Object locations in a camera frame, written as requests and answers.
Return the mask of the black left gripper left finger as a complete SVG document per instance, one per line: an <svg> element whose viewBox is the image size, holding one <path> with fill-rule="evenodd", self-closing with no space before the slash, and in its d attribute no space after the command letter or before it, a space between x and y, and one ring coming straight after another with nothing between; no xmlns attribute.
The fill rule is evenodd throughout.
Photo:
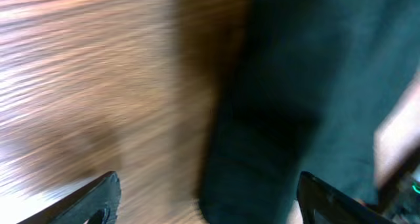
<svg viewBox="0 0 420 224"><path fill-rule="evenodd" d="M18 224L115 224L120 200L119 177L108 171Z"/></svg>

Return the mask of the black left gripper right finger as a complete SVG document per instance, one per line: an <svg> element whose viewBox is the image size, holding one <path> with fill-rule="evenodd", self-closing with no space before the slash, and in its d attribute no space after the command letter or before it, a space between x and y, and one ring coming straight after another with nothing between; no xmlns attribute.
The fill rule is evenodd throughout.
<svg viewBox="0 0 420 224"><path fill-rule="evenodd" d="M304 224L392 224L307 171L300 174L297 200Z"/></svg>

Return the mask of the black shorts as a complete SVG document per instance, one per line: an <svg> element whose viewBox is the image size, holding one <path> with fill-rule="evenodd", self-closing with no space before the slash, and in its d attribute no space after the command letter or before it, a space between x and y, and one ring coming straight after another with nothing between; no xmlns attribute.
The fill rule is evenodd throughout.
<svg viewBox="0 0 420 224"><path fill-rule="evenodd" d="M209 223L285 223L302 171L374 203L376 129L419 64L419 0L253 0L199 194Z"/></svg>

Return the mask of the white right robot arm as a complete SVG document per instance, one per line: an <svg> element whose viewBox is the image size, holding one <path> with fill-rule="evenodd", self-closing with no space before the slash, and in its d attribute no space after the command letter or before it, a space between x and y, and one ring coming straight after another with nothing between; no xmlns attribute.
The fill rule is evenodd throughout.
<svg viewBox="0 0 420 224"><path fill-rule="evenodd" d="M419 163L419 72L375 132L378 210L387 208L399 182Z"/></svg>

